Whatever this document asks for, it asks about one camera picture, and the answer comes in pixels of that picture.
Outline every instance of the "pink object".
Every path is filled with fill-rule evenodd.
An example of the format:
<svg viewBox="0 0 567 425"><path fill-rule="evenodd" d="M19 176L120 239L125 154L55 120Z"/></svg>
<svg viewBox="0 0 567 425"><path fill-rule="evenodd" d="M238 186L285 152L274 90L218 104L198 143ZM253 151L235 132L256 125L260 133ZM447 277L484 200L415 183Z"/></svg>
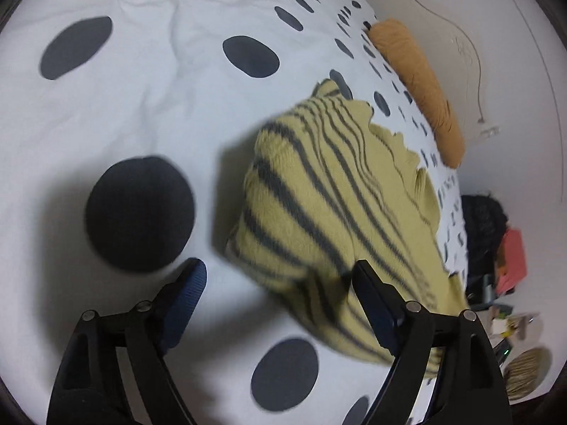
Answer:
<svg viewBox="0 0 567 425"><path fill-rule="evenodd" d="M523 280L527 275L526 254L522 232L510 228L504 234L501 248L504 250L506 273L498 278L496 294L504 294Z"/></svg>

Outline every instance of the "wall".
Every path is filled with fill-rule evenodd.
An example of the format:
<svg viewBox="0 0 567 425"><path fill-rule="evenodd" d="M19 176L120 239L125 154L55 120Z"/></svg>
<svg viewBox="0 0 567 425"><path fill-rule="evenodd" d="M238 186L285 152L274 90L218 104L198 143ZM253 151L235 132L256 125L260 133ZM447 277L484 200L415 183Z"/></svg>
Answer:
<svg viewBox="0 0 567 425"><path fill-rule="evenodd" d="M560 133L562 124L567 135L567 51L534 0L515 0L518 7L513 0L419 1L463 27L479 51L483 112L502 131L468 149L459 170L461 189L491 191L511 224L522 230L528 277L503 300L515 312L541 313L541 342L552 350L553 360L549 375L529 397L541 395L567 359L562 308L567 295L567 193L561 202Z"/></svg>

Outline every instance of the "blue gripper pad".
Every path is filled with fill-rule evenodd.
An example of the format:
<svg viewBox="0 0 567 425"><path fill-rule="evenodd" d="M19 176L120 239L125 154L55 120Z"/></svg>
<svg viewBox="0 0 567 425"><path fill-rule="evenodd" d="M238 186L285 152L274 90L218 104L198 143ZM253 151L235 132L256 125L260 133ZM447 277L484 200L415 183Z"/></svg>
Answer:
<svg viewBox="0 0 567 425"><path fill-rule="evenodd" d="M180 288L163 318L162 337L159 341L162 354L165 355L181 341L181 336L195 311L206 283L207 268L203 261L193 261L181 273L176 282Z"/></svg>

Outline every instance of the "white bedsheet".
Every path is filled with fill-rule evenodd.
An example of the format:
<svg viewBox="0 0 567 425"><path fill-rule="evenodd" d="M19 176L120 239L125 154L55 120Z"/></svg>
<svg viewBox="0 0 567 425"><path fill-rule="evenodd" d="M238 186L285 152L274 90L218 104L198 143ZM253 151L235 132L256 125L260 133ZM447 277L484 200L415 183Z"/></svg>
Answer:
<svg viewBox="0 0 567 425"><path fill-rule="evenodd" d="M37 423L80 314L151 299L187 257L206 263L208 284L166 362L198 423L339 425L359 398L372 402L386 367L318 343L220 253L260 124L309 96L332 69L354 98L372 103L373 121L402 132L420 154L442 203L437 238L447 271L465 277L456 173L441 163L398 76L363 39L372 9L364 0L301 1L24 0L0 34L0 375ZM223 49L234 36L249 37L248 73ZM273 57L267 67L254 63L250 38L275 53L276 70ZM124 273L90 247L84 206L110 166L149 155L188 181L195 227L172 264ZM251 377L290 337L313 344L318 377L299 405L269 413L251 396ZM432 388L424 386L415 419Z"/></svg>

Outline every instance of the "striped garment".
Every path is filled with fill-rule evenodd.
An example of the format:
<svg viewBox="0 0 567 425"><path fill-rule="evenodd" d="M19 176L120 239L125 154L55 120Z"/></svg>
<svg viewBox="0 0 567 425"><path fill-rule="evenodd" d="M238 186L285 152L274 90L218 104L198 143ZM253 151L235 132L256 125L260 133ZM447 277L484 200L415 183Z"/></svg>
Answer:
<svg viewBox="0 0 567 425"><path fill-rule="evenodd" d="M325 80L263 126L228 252L324 343L390 363L350 284L357 260L432 312L457 315L466 301L437 249L429 177L401 134L370 123L372 113ZM429 373L437 364L433 353Z"/></svg>

